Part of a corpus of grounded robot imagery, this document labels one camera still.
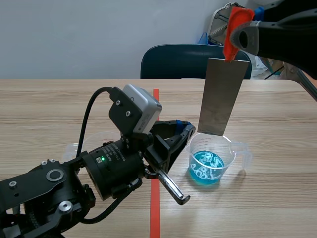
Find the clear plastic cup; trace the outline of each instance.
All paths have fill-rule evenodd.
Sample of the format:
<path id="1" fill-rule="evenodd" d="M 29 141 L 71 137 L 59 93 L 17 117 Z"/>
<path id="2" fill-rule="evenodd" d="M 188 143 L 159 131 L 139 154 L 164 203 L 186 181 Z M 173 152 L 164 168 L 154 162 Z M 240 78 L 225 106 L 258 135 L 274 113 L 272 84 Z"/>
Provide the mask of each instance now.
<path id="1" fill-rule="evenodd" d="M 88 152 L 96 149 L 99 146 L 102 146 L 103 143 L 107 143 L 110 141 L 117 141 L 120 139 L 119 133 L 114 132 L 98 132 L 89 136 L 87 139 L 84 140 L 82 151 L 87 150 Z M 72 159 L 75 159 L 77 153 L 78 143 L 68 144 L 66 146 L 66 151 L 63 154 L 63 161 L 67 162 Z"/>
<path id="2" fill-rule="evenodd" d="M 246 143 L 231 142 L 225 136 L 197 134 L 190 141 L 189 172 L 193 179 L 204 185 L 220 181 L 237 156 L 242 157 L 242 168 L 247 169 L 253 158 Z"/>

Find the blue object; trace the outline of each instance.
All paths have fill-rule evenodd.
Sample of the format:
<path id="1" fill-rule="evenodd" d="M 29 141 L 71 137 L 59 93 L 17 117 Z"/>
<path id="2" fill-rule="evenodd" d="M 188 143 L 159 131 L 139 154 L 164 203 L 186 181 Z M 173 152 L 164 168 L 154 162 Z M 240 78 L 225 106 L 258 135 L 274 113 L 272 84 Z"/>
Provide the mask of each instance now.
<path id="1" fill-rule="evenodd" d="M 201 45 L 208 45 L 208 35 L 207 32 L 204 32 L 201 36 L 201 38 L 198 41 L 198 44 Z"/>
<path id="2" fill-rule="evenodd" d="M 254 10 L 254 17 L 253 20 L 254 21 L 264 21 L 264 7 L 259 6 L 257 9 Z"/>
<path id="3" fill-rule="evenodd" d="M 141 79 L 206 78 L 208 58 L 224 59 L 223 46 L 175 44 L 150 48 L 141 62 Z M 251 78 L 248 55 L 238 51 L 236 60 L 249 62 L 244 79 Z"/>
<path id="4" fill-rule="evenodd" d="M 224 167 L 224 162 L 217 154 L 210 151 L 199 151 L 194 154 L 197 161 L 192 159 L 190 162 L 190 174 L 193 179 L 203 185 L 210 185 L 219 182 L 223 175 L 223 170 L 211 169 Z"/>
<path id="5" fill-rule="evenodd" d="M 183 124 L 183 122 L 181 120 L 176 120 L 176 123 L 177 124 L 176 124 L 175 135 L 180 135 L 183 132 L 183 130 L 185 129 L 186 126 Z"/>

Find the cable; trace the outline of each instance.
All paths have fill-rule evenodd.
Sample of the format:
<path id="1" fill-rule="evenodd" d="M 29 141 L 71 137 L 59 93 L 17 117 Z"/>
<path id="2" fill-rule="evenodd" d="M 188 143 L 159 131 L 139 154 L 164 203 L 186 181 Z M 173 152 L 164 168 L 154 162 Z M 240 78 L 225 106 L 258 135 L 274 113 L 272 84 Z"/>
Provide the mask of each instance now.
<path id="1" fill-rule="evenodd" d="M 87 126 L 87 121 L 88 121 L 88 116 L 91 110 L 91 107 L 93 106 L 93 103 L 95 101 L 95 99 L 103 92 L 108 92 L 111 93 L 112 92 L 112 87 L 103 87 L 98 89 L 96 92 L 94 92 L 94 94 L 91 96 L 86 111 L 85 111 L 85 115 L 84 115 L 84 119 L 83 119 L 83 124 L 81 126 L 81 131 L 80 131 L 80 136 L 79 136 L 79 142 L 78 142 L 78 148 L 77 148 L 77 154 L 76 157 L 79 156 L 82 147 L 83 147 L 83 142 L 84 142 L 84 136 L 85 136 L 85 131 L 86 131 L 86 126 Z"/>
<path id="2" fill-rule="evenodd" d="M 102 221 L 104 218 L 109 216 L 111 212 L 114 211 L 115 208 L 127 197 L 132 193 L 134 190 L 138 189 L 142 185 L 142 180 L 139 179 L 138 182 L 131 186 L 121 197 L 117 198 L 107 209 L 105 209 L 102 213 L 100 213 L 98 216 L 91 218 L 91 219 L 83 219 L 80 221 L 83 224 L 94 224 L 97 222 Z"/>
<path id="3" fill-rule="evenodd" d="M 267 80 L 269 78 L 271 78 L 273 75 L 275 75 L 277 72 L 279 72 L 280 70 L 284 69 L 284 66 L 282 66 L 281 68 L 279 68 L 277 71 L 275 71 L 273 74 L 271 74 L 269 77 L 267 77 L 266 79 L 264 80 Z"/>

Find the metal plate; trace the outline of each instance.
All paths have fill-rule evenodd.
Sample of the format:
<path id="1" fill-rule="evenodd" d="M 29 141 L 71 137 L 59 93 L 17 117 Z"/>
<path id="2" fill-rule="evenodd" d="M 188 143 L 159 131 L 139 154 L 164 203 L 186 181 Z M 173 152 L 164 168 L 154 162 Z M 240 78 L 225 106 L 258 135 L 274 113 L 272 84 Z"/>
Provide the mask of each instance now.
<path id="1" fill-rule="evenodd" d="M 223 136 L 249 62 L 208 59 L 198 132 Z"/>

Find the chair backrest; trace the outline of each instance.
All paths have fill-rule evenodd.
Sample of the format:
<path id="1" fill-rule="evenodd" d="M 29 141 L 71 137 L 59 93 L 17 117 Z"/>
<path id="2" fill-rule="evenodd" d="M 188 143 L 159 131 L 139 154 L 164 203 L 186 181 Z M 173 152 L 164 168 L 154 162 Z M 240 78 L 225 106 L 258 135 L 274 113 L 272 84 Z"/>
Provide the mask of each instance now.
<path id="1" fill-rule="evenodd" d="M 204 79 L 208 58 L 224 59 L 223 47 L 197 44 L 155 46 L 143 56 L 141 79 Z M 235 59 L 249 62 L 245 79 L 250 79 L 252 64 L 248 55 L 239 51 Z"/>

